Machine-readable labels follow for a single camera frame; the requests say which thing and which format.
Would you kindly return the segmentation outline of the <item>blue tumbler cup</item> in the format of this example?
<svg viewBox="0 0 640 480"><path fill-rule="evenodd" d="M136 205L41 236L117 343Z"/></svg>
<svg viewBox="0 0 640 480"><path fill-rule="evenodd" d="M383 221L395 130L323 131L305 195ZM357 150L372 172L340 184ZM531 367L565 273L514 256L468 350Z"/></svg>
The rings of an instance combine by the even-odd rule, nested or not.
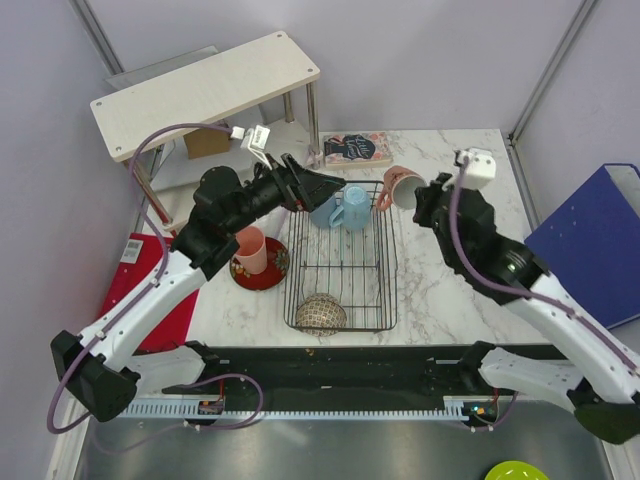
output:
<svg viewBox="0 0 640 480"><path fill-rule="evenodd" d="M326 200L322 205L316 208L313 212L309 214L310 221L321 229L328 229L331 227L330 225L330 217L333 212L336 210L337 200L334 195L332 195L328 200Z"/></svg>

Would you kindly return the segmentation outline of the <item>pink mug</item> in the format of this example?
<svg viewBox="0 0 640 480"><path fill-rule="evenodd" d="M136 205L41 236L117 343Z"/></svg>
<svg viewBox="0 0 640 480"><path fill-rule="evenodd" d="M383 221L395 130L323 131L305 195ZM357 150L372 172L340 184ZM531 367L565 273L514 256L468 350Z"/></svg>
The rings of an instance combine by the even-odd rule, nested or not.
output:
<svg viewBox="0 0 640 480"><path fill-rule="evenodd" d="M386 211L392 205L403 210L414 210L417 205L415 190L427 185L425 179L406 167L393 166L383 176L383 188L376 200L376 208Z"/></svg>

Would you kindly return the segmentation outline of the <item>light blue mug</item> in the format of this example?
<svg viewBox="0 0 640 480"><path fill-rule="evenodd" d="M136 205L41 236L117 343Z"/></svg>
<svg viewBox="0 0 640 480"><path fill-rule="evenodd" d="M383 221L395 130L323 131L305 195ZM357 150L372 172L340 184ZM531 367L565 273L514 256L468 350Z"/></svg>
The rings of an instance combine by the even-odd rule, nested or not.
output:
<svg viewBox="0 0 640 480"><path fill-rule="evenodd" d="M340 203L329 216L329 225L331 228L342 226L350 232L360 231L369 223L370 209L369 193L359 185L348 185Z"/></svg>

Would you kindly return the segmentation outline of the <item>red floral plate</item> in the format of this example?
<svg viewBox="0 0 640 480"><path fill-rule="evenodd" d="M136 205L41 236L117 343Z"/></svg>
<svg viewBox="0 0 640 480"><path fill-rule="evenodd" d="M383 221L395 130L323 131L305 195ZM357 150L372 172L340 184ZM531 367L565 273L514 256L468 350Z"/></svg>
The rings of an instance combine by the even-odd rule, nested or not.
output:
<svg viewBox="0 0 640 480"><path fill-rule="evenodd" d="M231 278L240 287L251 291L265 291L280 284L287 276L289 251L279 240L266 237L267 268L260 274L250 274L233 258L229 262Z"/></svg>

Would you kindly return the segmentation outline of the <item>pink tumbler cup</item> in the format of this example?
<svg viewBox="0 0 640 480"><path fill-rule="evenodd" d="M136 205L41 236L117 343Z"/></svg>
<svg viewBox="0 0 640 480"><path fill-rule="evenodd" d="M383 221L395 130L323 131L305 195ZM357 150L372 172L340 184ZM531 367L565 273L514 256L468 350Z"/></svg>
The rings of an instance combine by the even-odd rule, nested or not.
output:
<svg viewBox="0 0 640 480"><path fill-rule="evenodd" d="M238 232L235 236L239 248L235 258L244 270L251 275L264 272L267 268L266 237L255 226L249 226Z"/></svg>

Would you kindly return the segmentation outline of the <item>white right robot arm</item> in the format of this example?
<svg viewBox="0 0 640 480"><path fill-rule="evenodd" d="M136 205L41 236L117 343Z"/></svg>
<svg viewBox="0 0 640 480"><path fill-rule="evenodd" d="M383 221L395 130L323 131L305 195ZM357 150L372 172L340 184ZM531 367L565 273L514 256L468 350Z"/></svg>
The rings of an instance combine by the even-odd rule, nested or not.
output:
<svg viewBox="0 0 640 480"><path fill-rule="evenodd" d="M597 438L621 445L639 435L639 356L604 329L526 245L498 233L477 190L441 173L414 193L414 222L433 231L445 264L477 293L525 320L567 360L562 367L475 342L458 381L522 393L570 412Z"/></svg>

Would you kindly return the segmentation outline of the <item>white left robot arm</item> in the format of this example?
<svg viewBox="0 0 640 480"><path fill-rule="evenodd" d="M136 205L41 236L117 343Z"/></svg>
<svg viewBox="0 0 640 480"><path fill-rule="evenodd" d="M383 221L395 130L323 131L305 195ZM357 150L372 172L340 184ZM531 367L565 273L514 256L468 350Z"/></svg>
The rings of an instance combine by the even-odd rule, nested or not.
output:
<svg viewBox="0 0 640 480"><path fill-rule="evenodd" d="M289 155L269 158L251 181L240 181L226 166L208 170L194 193L188 222L172 242L159 242L163 254L147 276L100 319L79 334L58 333L50 348L59 385L99 422L123 412L144 380L166 388L188 384L208 393L219 382L219 369L197 352L165 360L152 357L149 369L130 367L141 342L185 298L211 280L239 250L238 232L283 207L312 212L346 184L345 179L317 173Z"/></svg>

